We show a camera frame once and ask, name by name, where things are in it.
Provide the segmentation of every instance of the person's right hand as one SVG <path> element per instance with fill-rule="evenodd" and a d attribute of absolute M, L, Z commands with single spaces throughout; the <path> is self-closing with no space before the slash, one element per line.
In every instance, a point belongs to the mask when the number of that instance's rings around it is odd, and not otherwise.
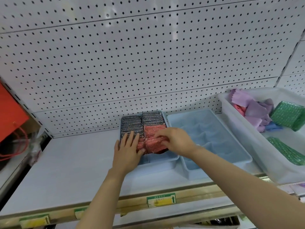
<path fill-rule="evenodd" d="M 197 146 L 189 135 L 181 128 L 165 128 L 155 134 L 155 138 L 159 136 L 166 136 L 169 141 L 162 141 L 161 144 L 166 146 L 169 150 L 177 153 L 178 155 L 190 158 L 192 152 L 200 148 Z"/>

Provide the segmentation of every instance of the price tag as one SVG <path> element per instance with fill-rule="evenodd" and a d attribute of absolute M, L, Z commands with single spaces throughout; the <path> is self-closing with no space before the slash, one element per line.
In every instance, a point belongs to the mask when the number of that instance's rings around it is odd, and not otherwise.
<path fill-rule="evenodd" d="M 176 203 L 175 193 L 154 195 L 147 197 L 148 207 L 170 205 Z"/>
<path fill-rule="evenodd" d="M 50 224 L 50 216 L 48 214 L 34 215 L 19 219 L 21 228 L 33 228 Z"/>
<path fill-rule="evenodd" d="M 87 210 L 87 207 L 75 209 L 74 210 L 75 217 L 77 219 L 81 219 L 81 217 L 83 216 L 85 210 Z"/>

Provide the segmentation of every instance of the finger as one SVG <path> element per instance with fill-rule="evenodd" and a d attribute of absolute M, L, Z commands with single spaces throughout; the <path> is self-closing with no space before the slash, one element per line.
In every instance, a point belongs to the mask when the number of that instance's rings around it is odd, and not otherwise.
<path fill-rule="evenodd" d="M 140 149 L 137 153 L 137 156 L 139 157 L 139 159 L 142 157 L 142 155 L 145 153 L 145 149 Z"/>
<path fill-rule="evenodd" d="M 135 136 L 135 139 L 132 142 L 132 148 L 135 150 L 137 149 L 139 138 L 140 138 L 140 134 L 137 133 L 137 135 Z"/>
<path fill-rule="evenodd" d="M 130 147 L 132 145 L 133 134 L 134 134 L 134 131 L 131 131 L 130 134 L 129 134 L 128 140 L 126 141 L 126 145 L 125 146 Z"/>
<path fill-rule="evenodd" d="M 169 138 L 170 136 L 170 132 L 173 130 L 173 128 L 165 128 L 165 129 L 161 129 L 158 132 L 156 132 L 156 134 L 154 135 L 154 138 L 157 138 L 159 136 L 167 136 Z"/>
<path fill-rule="evenodd" d="M 120 148 L 123 148 L 126 144 L 126 138 L 127 138 L 127 133 L 124 134 L 123 138 L 121 139 L 121 144 Z"/>
<path fill-rule="evenodd" d="M 117 153 L 119 151 L 119 140 L 116 140 L 114 145 L 114 153 Z"/>
<path fill-rule="evenodd" d="M 166 148 L 170 146 L 170 143 L 166 140 L 163 140 L 160 144 L 166 146 Z"/>

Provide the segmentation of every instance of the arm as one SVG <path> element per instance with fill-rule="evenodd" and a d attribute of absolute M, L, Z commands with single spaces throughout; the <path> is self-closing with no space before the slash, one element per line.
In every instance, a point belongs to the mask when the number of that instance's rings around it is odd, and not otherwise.
<path fill-rule="evenodd" d="M 121 140 L 120 148 L 117 140 L 114 146 L 112 168 L 94 196 L 76 229 L 112 228 L 117 201 L 119 199 L 123 180 L 129 172 L 134 170 L 144 149 L 136 152 L 139 134 L 133 140 L 133 131 L 127 139 L 127 134 Z"/>
<path fill-rule="evenodd" d="M 259 229 L 303 228 L 305 205 L 276 186 L 260 180 L 230 162 L 193 143 L 179 128 L 166 128 L 155 137 L 162 144 L 192 159 Z"/>

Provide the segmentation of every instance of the white perforated panel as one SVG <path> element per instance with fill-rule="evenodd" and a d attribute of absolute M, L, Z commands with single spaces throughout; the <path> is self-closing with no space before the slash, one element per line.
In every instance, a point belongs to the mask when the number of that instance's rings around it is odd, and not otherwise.
<path fill-rule="evenodd" d="M 305 72 L 305 41 L 299 42 L 283 75 L 298 74 L 303 72 Z"/>
<path fill-rule="evenodd" d="M 247 0 L 0 0 L 0 32 L 71 25 Z"/>
<path fill-rule="evenodd" d="M 282 76 L 277 87 L 305 96 L 305 73 Z"/>
<path fill-rule="evenodd" d="M 211 88 L 200 88 L 182 92 L 173 92 L 127 100 L 117 100 L 100 104 L 89 104 L 79 107 L 36 113 L 46 127 L 55 133 L 54 136 L 74 135 L 91 132 L 92 128 L 116 128 L 123 115 L 137 114 L 143 111 L 162 110 L 165 113 L 189 111 L 198 108 L 220 110 L 221 102 L 217 93 L 234 87 L 244 89 L 273 87 L 277 78 L 247 81 L 236 84 L 219 85 Z"/>

